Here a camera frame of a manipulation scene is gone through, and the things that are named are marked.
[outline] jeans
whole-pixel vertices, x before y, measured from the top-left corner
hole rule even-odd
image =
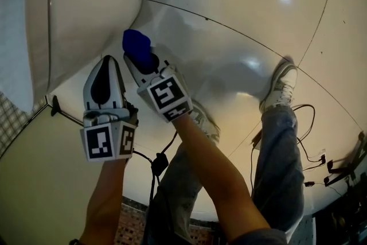
[[[297,119],[290,107],[278,106],[267,110],[261,121],[252,199],[270,227],[285,232],[289,241],[304,206]],[[190,244],[190,215],[201,188],[180,145],[147,211],[145,242],[158,245],[171,239],[172,244]]]

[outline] forearm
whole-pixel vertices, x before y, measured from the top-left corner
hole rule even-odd
[[[184,115],[173,122],[195,174],[216,207],[219,222],[229,242],[269,228],[252,202],[246,183],[229,159]]]
[[[126,160],[107,161],[103,164],[96,188],[87,208],[87,220],[80,239],[83,244],[110,244],[119,223],[122,187]]]
[[[246,183],[229,159],[184,115],[173,122],[192,168],[210,197],[230,199],[238,194],[251,199]]]

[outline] dark fabric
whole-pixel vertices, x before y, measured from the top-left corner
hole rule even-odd
[[[286,245],[286,234],[276,229],[262,229],[240,236],[230,245]]]

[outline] toilet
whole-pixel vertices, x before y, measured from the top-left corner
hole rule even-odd
[[[142,0],[0,0],[0,91],[22,111],[121,38]]]

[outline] sneaker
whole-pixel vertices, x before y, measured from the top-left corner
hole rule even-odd
[[[290,106],[297,82],[297,67],[289,61],[275,70],[268,95],[260,103],[263,114],[271,107]]]
[[[220,129],[214,123],[213,118],[205,111],[204,107],[193,100],[193,111],[190,114],[191,119],[198,128],[215,144],[219,144]]]

